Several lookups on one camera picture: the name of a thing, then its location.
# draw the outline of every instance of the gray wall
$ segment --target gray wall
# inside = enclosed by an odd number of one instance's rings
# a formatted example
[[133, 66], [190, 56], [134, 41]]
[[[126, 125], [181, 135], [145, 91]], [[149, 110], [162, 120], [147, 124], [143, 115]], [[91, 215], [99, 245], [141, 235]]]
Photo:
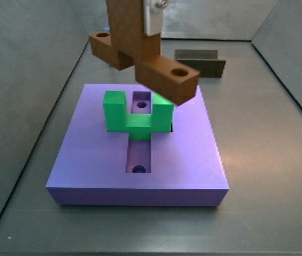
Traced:
[[281, 0], [253, 44], [302, 107], [302, 0]]
[[0, 212], [86, 43], [67, 1], [0, 0]]
[[[109, 25], [105, 0], [69, 0], [89, 34]], [[278, 0], [170, 0], [164, 38], [252, 41]]]

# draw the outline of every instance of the purple base block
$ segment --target purple base block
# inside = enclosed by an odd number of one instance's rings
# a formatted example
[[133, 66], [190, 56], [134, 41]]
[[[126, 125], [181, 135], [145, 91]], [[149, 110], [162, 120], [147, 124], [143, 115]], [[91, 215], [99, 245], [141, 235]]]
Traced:
[[129, 173], [129, 133], [106, 130], [109, 90], [142, 85], [86, 85], [50, 175], [47, 189], [63, 205], [218, 206], [229, 191], [216, 138], [198, 87], [176, 108], [172, 133], [154, 133], [152, 172]]

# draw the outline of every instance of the metal floor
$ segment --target metal floor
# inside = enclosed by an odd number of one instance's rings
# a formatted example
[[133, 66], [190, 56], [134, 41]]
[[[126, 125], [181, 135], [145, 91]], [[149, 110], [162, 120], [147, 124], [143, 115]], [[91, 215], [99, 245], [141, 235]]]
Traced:
[[45, 186], [87, 83], [135, 83], [87, 48], [0, 220], [0, 252], [302, 253], [302, 113], [250, 43], [164, 41], [217, 49], [222, 79], [200, 81], [230, 192], [218, 208], [62, 207]]

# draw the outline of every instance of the green block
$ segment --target green block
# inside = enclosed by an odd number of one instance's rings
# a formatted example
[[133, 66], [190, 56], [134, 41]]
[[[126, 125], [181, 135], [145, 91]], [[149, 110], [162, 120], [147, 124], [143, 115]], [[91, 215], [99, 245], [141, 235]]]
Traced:
[[126, 126], [126, 93], [125, 91], [107, 91], [103, 100], [107, 131], [121, 131]]
[[153, 100], [153, 132], [172, 132], [174, 103], [157, 93]]
[[129, 132], [131, 140], [152, 140], [153, 132], [170, 132], [174, 104], [153, 94], [153, 114], [127, 113], [125, 91], [107, 91], [103, 100], [106, 127], [110, 132]]
[[126, 129], [131, 140], [152, 140], [152, 114], [129, 114]]

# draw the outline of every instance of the white object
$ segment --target white object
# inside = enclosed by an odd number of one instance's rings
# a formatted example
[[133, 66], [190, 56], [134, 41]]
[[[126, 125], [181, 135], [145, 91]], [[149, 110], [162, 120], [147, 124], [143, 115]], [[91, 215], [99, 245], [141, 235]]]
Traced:
[[164, 9], [168, 0], [145, 0], [145, 33], [154, 36], [162, 33]]

